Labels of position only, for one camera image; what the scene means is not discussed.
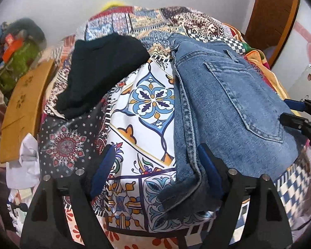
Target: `brown cardboard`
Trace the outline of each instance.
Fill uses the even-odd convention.
[[[51,75],[52,64],[53,60],[45,61],[18,80],[2,124],[1,163],[19,158],[19,148],[27,133],[37,137],[42,99]]]

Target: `orange floral motif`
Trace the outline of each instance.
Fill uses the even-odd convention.
[[[109,238],[112,242],[114,241],[114,238],[118,241],[120,240],[120,237],[118,236],[118,234],[116,234],[115,232],[112,231],[105,231],[105,235],[107,236],[107,238]]]
[[[131,247],[125,245],[124,249],[138,249],[138,246],[135,244],[131,245]]]
[[[80,242],[83,242],[82,241],[82,237],[81,237],[81,235],[80,235],[80,231],[78,230],[78,227],[77,227],[77,225],[75,225],[75,227],[74,227],[74,229],[73,229],[73,233],[75,233],[76,234],[76,238],[77,239],[79,239],[80,240]]]
[[[71,209],[66,209],[66,217],[67,220],[72,222],[72,217],[74,217],[73,211]]]
[[[174,244],[178,245],[177,239],[176,239],[176,238],[169,238],[169,239],[170,239]],[[165,245],[165,247],[166,247],[167,249],[172,249],[172,248],[173,248],[173,246],[169,243],[169,241],[167,240],[167,238],[165,238],[165,239],[155,238],[155,239],[152,241],[152,244],[153,244],[154,246],[159,246],[159,245],[161,244],[162,240],[163,240],[163,244]]]

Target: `folded blue jeans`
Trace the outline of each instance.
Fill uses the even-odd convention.
[[[283,127],[288,106],[258,69],[225,42],[169,37],[175,70],[174,152],[176,181],[158,195],[168,218],[214,211],[197,147],[206,143],[229,168],[243,175],[279,177],[296,160],[306,138]]]

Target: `belt loop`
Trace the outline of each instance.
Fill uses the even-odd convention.
[[[236,57],[229,50],[224,49],[224,52],[226,52],[234,62],[239,63],[238,59],[236,59]]]

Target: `black garment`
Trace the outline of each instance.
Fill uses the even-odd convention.
[[[72,55],[67,89],[58,95],[56,109],[71,119],[94,107],[120,80],[146,63],[142,43],[117,33],[92,41],[78,40]]]

